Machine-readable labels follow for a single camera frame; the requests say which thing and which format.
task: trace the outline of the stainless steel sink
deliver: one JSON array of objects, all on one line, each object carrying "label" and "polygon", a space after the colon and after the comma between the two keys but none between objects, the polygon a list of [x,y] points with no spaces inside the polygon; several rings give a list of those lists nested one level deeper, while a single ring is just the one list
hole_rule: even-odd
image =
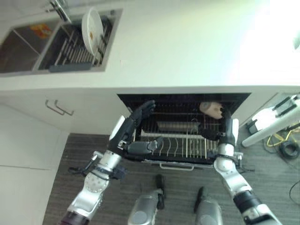
[{"label": "stainless steel sink", "polygon": [[14,28],[0,47],[0,73],[32,70],[59,19]]},{"label": "stainless steel sink", "polygon": [[100,57],[85,48],[81,22],[59,19],[11,30],[0,47],[0,77],[96,69],[104,71],[122,10],[99,12],[104,34]]}]

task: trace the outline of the white plate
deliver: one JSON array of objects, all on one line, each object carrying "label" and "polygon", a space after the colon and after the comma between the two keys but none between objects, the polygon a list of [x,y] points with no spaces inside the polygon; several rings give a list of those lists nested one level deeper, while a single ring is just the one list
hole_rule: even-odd
[{"label": "white plate", "polygon": [[82,18],[82,37],[85,47],[92,55],[99,56],[98,47],[101,42],[101,35],[103,35],[103,26],[99,13],[95,8],[90,8]]}]

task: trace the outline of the countertop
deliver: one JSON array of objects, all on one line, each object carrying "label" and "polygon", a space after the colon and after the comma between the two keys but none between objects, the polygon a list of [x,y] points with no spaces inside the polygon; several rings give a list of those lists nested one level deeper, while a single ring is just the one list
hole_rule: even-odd
[{"label": "countertop", "polygon": [[[121,92],[300,91],[300,53],[291,30],[277,17],[290,8],[270,1],[133,0],[104,2],[122,8],[104,72],[0,78],[0,93],[14,90],[105,88]],[[88,7],[71,10],[82,14]],[[57,17],[56,13],[2,21],[11,26]]]}]

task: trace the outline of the white cabinet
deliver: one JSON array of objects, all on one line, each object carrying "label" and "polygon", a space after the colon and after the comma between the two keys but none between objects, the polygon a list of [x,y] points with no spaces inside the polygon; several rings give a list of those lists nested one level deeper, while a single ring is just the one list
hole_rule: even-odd
[{"label": "white cabinet", "polygon": [[0,105],[0,224],[41,225],[68,133]]},{"label": "white cabinet", "polygon": [[118,118],[129,114],[118,96],[105,90],[24,91],[1,98],[22,113],[72,133],[109,135]]}]

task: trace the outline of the floor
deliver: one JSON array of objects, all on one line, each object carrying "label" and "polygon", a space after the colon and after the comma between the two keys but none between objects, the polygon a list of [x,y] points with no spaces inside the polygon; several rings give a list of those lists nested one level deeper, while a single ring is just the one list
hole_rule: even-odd
[{"label": "floor", "polygon": [[[248,136],[246,129],[240,130],[239,141]],[[68,138],[44,218],[44,225],[57,224],[68,205],[83,186],[83,177],[67,172],[70,166],[84,166],[93,151],[105,151],[108,136],[71,134]],[[300,207],[289,199],[290,187],[300,180],[300,161],[288,164],[277,154],[263,150],[262,142],[251,147],[238,147],[244,153],[243,164],[247,169],[244,177],[262,202],[266,203],[284,225],[300,224]],[[213,169],[195,169],[192,172],[162,170],[158,166],[133,163],[123,160],[128,174],[122,181],[111,181],[106,190],[101,208],[91,225],[126,225],[127,219],[139,194],[154,188],[154,176],[166,177],[167,199],[165,209],[157,213],[157,225],[192,225],[195,221],[193,205],[200,186],[207,186],[210,195],[220,204],[225,225],[243,224],[240,213],[224,190]],[[299,200],[300,188],[293,190]]]}]

